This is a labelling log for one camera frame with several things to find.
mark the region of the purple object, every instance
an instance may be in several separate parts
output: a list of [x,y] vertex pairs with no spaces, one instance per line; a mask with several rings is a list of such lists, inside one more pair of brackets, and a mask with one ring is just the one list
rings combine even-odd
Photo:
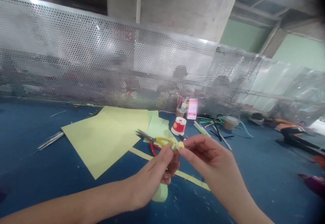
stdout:
[[314,193],[321,196],[323,199],[325,199],[325,179],[322,177],[317,176],[307,176],[305,174],[298,174],[300,176],[305,184],[310,188]]

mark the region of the person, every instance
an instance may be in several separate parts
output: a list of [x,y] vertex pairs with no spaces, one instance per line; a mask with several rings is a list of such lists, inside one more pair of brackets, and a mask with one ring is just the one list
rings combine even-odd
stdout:
[[[211,192],[239,224],[273,223],[249,194],[232,153],[205,135],[184,141],[179,153],[202,175]],[[28,207],[0,223],[97,223],[149,203],[160,183],[170,184],[179,154],[169,143],[137,174],[76,194]]]

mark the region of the light green paper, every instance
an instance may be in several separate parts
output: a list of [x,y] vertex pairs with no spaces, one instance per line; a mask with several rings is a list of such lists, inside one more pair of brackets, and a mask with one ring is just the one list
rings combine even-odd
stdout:
[[148,129],[143,131],[150,137],[164,137],[171,139],[174,143],[177,143],[173,133],[169,130],[169,121],[163,118],[152,116]]
[[159,117],[158,111],[148,111],[148,126],[150,125],[150,121],[152,117]]
[[152,197],[152,201],[165,202],[168,197],[168,186],[166,184],[159,184],[158,190]]

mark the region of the pencil holder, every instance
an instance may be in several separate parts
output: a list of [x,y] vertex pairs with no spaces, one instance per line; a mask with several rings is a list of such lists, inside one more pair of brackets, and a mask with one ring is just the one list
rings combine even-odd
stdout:
[[176,117],[183,117],[185,114],[185,110],[182,110],[180,108],[176,108]]

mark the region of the left hand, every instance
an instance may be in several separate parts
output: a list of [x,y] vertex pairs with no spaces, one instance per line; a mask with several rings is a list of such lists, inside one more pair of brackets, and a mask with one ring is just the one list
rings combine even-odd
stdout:
[[171,147],[172,144],[168,143],[137,174],[123,181],[126,189],[130,190],[131,210],[147,205],[160,183],[170,184],[171,178],[179,168],[179,152],[173,152]]

